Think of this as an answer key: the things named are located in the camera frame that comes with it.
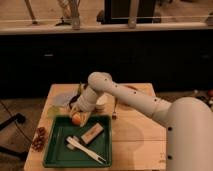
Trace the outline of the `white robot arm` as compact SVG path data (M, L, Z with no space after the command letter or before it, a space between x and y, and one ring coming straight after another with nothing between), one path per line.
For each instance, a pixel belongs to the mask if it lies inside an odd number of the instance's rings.
M118 84L109 73L93 72L69 116L82 111L85 125L103 93L166 129L166 171L213 171L213 112L204 102L193 97L168 102Z

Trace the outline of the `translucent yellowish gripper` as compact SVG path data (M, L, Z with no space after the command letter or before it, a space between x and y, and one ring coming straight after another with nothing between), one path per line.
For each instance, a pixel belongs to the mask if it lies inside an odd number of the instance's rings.
M77 125L77 126L80 126L80 127L83 127L87 123L87 121L88 121L88 119L89 119L89 117L91 115L90 112L82 112L77 105L74 105L72 107L70 113L69 113L69 116L71 118L71 122L72 122L72 116L74 114L80 114L81 115L81 124Z

